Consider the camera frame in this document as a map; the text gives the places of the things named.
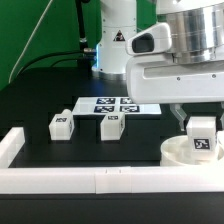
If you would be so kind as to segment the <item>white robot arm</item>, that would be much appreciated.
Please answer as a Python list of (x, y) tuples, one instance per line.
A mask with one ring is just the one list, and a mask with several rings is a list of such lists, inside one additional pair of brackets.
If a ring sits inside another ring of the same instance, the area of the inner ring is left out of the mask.
[(137, 30), (136, 0), (100, 0), (94, 75), (124, 80), (137, 104), (219, 102), (224, 127), (224, 0), (149, 0), (156, 23)]

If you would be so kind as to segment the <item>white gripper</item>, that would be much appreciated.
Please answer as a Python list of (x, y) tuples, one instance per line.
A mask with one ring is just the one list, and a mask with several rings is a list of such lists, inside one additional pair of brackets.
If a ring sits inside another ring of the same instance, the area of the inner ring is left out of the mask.
[[(224, 44), (203, 51), (178, 52), (170, 27), (157, 23), (126, 41), (128, 96), (138, 104), (171, 104), (185, 130), (180, 103), (224, 101)], [(221, 103), (224, 130), (224, 103)]]

